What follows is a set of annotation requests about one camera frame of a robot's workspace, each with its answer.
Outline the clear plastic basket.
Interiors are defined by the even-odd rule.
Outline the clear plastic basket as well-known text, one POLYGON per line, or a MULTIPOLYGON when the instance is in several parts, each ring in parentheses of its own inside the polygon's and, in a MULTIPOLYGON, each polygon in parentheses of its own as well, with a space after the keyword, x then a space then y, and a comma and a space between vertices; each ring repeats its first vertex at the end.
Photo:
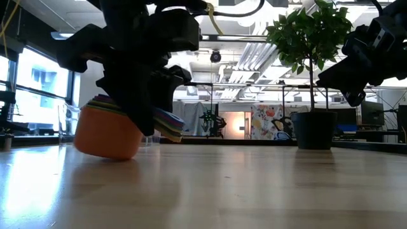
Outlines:
POLYGON ((59 112, 59 144, 72 144, 79 121, 80 108, 68 104, 58 107, 59 112))

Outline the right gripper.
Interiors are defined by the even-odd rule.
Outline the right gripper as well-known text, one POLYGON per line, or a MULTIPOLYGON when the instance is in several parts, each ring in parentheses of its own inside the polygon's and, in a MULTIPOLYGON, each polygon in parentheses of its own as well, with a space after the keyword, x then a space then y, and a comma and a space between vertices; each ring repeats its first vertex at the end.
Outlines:
POLYGON ((318 75, 317 86, 340 90, 351 107, 365 99, 362 89, 378 86, 387 78, 407 76, 401 64, 407 62, 407 15, 382 15, 369 25, 360 25, 344 43, 343 54, 349 59, 318 75))

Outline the floral patterned cloth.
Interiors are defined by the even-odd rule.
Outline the floral patterned cloth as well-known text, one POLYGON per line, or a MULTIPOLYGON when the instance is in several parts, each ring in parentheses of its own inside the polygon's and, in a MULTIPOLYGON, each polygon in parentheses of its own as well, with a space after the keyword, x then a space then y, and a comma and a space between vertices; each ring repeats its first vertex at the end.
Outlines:
POLYGON ((251 106, 251 139, 273 140, 279 131, 273 123, 283 117, 280 104, 253 104, 251 106))

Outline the black plant pot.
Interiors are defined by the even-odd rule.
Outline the black plant pot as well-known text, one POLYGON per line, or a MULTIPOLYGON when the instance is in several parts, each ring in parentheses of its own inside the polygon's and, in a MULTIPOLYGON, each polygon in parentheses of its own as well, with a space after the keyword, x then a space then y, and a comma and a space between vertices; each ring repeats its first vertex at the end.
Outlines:
POLYGON ((312 111, 291 114, 299 149, 329 150, 332 145, 337 113, 312 111))

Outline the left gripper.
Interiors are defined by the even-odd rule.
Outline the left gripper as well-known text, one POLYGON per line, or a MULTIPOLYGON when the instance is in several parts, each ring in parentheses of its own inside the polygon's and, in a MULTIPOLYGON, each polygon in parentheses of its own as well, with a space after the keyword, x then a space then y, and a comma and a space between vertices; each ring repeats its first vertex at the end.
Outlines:
MULTIPOLYGON (((170 58, 171 11, 149 14, 146 6, 98 6, 106 25, 88 24, 61 41, 57 50, 59 66, 83 73, 89 60, 118 66, 129 62, 149 67, 152 75, 152 105, 172 111, 174 91, 192 80, 180 66, 165 67, 170 58)), ((154 134, 149 71, 105 68, 97 80, 121 110, 145 135, 154 134)))

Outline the black aluminium table frame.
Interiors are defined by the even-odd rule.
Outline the black aluminium table frame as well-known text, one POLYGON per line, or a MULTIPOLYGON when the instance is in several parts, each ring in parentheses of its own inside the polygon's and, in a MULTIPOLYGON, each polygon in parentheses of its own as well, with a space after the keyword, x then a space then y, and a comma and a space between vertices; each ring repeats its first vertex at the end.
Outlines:
MULTIPOLYGON (((236 140, 236 139, 206 139, 186 138, 181 144, 191 145, 220 145, 220 146, 296 146, 296 141, 293 140, 236 140)), ((12 140, 12 148, 29 147, 29 146, 49 146, 58 145, 59 139, 56 136, 17 136, 12 140)), ((0 151, 5 151, 4 136, 0 136, 0 151)), ((106 140, 101 143, 84 143, 80 144, 79 149, 90 149, 97 153, 114 153, 117 151, 124 155, 134 155, 142 146, 140 140, 134 142, 120 143, 118 140, 106 140)), ((379 151, 384 153, 396 153, 407 155, 407 144, 391 144, 382 142, 355 142, 355 141, 333 141, 332 147, 345 149, 359 149, 366 151, 379 151)))

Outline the black equipment by window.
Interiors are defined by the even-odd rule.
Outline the black equipment by window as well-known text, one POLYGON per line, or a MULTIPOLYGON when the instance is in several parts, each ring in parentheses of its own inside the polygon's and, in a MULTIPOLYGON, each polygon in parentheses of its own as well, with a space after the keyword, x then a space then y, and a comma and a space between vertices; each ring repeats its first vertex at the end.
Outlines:
POLYGON ((12 104, 16 103, 15 92, 0 91, 0 102, 4 102, 4 104, 0 106, 0 130, 3 129, 28 132, 29 129, 27 127, 21 127, 8 121, 10 107, 12 104))

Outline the black computer monitor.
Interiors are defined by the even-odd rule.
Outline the black computer monitor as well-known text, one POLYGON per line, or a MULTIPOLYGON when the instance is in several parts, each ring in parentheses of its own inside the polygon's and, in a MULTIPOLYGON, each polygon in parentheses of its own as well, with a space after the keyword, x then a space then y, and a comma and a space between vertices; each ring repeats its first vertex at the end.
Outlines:
POLYGON ((383 104, 363 101, 361 103, 361 118, 363 125, 385 125, 383 104))

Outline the small green potted tree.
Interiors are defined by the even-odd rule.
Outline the small green potted tree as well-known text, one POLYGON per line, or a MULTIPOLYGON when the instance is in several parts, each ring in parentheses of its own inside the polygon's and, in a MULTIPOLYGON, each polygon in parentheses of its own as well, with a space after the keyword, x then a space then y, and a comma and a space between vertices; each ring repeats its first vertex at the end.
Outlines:
POLYGON ((288 16, 279 15, 266 28, 266 42, 276 46, 279 60, 291 67, 291 72, 309 73, 310 110, 315 109, 314 67, 323 70, 327 60, 334 61, 339 46, 351 31, 348 8, 335 3, 314 0, 317 11, 308 14, 306 9, 294 10, 288 16))

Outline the large orange measuring cup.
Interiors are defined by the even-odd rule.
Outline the large orange measuring cup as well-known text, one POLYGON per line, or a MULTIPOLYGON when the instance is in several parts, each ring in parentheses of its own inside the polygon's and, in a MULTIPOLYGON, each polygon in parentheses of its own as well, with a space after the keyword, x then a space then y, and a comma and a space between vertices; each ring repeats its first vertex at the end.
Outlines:
POLYGON ((79 121, 74 137, 74 146, 87 155, 99 156, 103 158, 129 160, 134 155, 124 155, 117 151, 114 153, 97 153, 90 149, 79 149, 80 144, 84 143, 101 143, 106 140, 118 140, 120 143, 134 142, 142 140, 144 134, 126 115, 95 109, 82 107, 79 115, 79 121))

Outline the large bright window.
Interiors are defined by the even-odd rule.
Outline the large bright window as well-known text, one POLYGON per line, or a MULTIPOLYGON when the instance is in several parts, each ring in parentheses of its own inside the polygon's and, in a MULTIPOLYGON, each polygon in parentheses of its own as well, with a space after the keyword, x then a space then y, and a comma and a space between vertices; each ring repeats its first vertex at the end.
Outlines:
POLYGON ((31 130, 59 129, 59 109, 66 103, 71 73, 55 61, 24 48, 18 56, 14 122, 31 130))

